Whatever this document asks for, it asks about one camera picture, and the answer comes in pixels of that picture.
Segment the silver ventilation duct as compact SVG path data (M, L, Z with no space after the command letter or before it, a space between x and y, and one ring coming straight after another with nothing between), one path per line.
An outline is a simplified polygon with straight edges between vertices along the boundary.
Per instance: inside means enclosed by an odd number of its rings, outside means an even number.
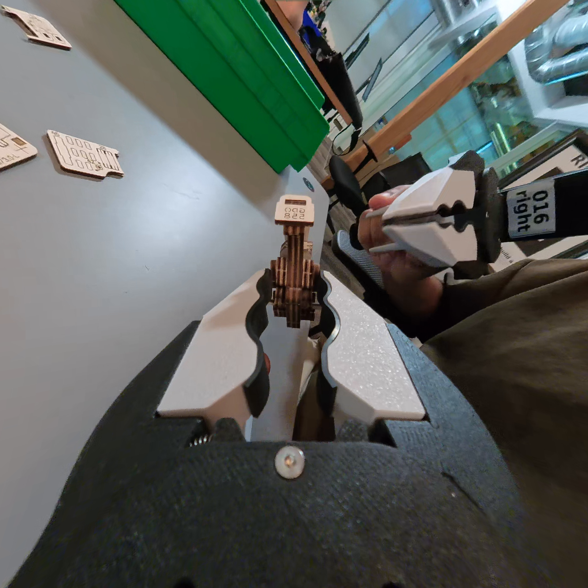
M547 86L587 75L587 1L569 1L523 43L534 82Z

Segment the person's olive clothing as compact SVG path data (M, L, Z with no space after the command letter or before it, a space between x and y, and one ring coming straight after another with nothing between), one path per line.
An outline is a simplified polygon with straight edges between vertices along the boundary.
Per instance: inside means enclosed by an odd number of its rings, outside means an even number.
M504 453L554 584L587 587L587 261L445 285L419 338Z

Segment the small slotted wooden panel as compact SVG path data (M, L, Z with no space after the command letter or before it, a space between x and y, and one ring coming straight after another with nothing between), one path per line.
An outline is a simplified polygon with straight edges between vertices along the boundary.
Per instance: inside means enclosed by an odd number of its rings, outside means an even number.
M64 171L95 179L124 176L117 149L50 129L47 137Z

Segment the grey desk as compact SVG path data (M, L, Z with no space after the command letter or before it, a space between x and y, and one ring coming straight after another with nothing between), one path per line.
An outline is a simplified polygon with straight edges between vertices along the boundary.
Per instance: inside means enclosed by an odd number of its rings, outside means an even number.
M114 1L1 4L72 45L1 13L1 123L38 149L1 172L5 587L118 394L277 257L279 198L311 196L319 260L328 197L307 168L276 173ZM64 171L49 129L117 149L124 176Z

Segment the person's right hand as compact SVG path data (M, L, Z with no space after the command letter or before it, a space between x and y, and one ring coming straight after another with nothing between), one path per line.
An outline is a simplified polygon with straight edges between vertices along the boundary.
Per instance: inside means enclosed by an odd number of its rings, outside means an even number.
M371 251L392 242L383 232L382 218L371 217L371 212L387 208L408 188L409 185L401 185L373 196L369 209L359 218L357 239L382 272L384 287L392 303L402 314L420 323L436 312L442 300L445 285L435 276L437 271L405 251Z

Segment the wooden beam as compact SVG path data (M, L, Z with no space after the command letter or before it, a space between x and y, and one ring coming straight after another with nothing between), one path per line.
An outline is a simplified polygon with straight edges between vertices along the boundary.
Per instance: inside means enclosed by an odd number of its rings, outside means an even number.
M411 131L480 77L566 3L567 1L525 1L364 146L349 154L345 162L352 170L357 170L362 162L377 160L390 148L405 145L410 139Z

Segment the black office chair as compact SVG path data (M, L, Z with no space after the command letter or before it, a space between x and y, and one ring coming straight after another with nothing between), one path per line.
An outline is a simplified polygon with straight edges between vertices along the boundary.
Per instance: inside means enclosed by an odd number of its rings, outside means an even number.
M400 162L381 171L389 187L412 185L432 170L421 152L408 156Z
M329 161L329 172L334 182L331 193L356 218L360 217L368 209L368 205L364 201L359 181L349 165L341 157L333 155Z

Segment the small notched wooden panel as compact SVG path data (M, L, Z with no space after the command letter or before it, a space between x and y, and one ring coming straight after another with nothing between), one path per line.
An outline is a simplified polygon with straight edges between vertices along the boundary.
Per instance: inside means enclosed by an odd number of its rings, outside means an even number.
M72 49L70 42L44 17L5 5L1 5L1 11L19 21L30 42L67 51Z

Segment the laser-cut wooden parts sheet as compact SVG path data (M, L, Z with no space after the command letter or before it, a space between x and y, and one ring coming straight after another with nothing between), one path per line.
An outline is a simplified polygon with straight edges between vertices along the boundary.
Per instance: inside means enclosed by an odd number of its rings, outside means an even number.
M1 172L33 159L37 154L36 147L1 124Z

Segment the wooden motorcycle model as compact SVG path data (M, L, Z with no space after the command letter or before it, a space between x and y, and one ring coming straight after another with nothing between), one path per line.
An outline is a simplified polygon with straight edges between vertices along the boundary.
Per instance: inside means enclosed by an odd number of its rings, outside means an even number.
M284 195L276 205L275 224L282 226L284 242L280 255L271 261L272 305L275 317L285 318L287 327L299 328L315 319L316 281L320 266L312 259L310 228L314 224L312 199Z

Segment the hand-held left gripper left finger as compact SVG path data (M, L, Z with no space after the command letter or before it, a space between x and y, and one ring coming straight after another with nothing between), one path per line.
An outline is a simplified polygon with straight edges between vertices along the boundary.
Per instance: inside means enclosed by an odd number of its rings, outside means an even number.
M268 326L272 274L260 270L198 323L157 408L160 417L200 417L212 430L225 417L244 430L269 397L261 334Z

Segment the black-framed marker sign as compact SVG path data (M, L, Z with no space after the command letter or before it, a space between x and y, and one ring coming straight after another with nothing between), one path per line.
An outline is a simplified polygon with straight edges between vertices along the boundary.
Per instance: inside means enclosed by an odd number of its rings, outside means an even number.
M534 156L522 167L500 180L507 192L521 186L563 173L587 169L587 133L581 129L570 133L546 151ZM557 236L555 233L532 230L528 238L505 242L499 257L489 264L491 273L525 259L587 260L587 235Z

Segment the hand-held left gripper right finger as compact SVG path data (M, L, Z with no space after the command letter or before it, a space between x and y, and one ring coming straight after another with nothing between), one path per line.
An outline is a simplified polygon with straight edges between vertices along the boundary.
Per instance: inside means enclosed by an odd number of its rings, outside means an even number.
M322 349L322 373L335 388L330 414L338 430L353 419L418 422L426 411L388 329L388 323L330 272L324 310L334 329Z

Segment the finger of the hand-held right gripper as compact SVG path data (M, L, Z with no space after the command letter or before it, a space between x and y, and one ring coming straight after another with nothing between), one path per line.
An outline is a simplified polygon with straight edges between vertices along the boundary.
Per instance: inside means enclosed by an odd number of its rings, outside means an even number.
M435 221L418 224L384 224L384 234L414 258L431 268L445 269L459 262L475 261L478 247L474 227L457 231Z
M447 166L408 187L382 214L382 224L452 224L455 215L474 209L475 196L475 172Z

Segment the wooden workbench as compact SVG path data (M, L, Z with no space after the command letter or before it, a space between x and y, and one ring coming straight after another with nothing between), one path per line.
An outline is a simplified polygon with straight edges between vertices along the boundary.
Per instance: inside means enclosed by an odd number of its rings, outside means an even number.
M311 78L316 82L325 99L327 99L334 110L338 112L342 120L348 125L352 124L352 118L348 114L345 107L341 104L333 89L327 83L327 80L322 75L317 64L309 50L305 47L303 40L300 38L299 30L294 27L294 24L301 24L303 21L303 11L305 11L306 2L293 2L296 6L281 7L277 1L265 1L269 14L277 22L277 27L284 33L285 38L289 41L293 50L298 54L300 60L305 65Z

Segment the green plastic bin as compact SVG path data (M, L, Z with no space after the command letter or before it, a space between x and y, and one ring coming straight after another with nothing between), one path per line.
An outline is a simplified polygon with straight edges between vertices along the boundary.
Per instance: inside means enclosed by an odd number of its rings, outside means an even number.
M329 131L324 97L258 1L117 1L277 173Z

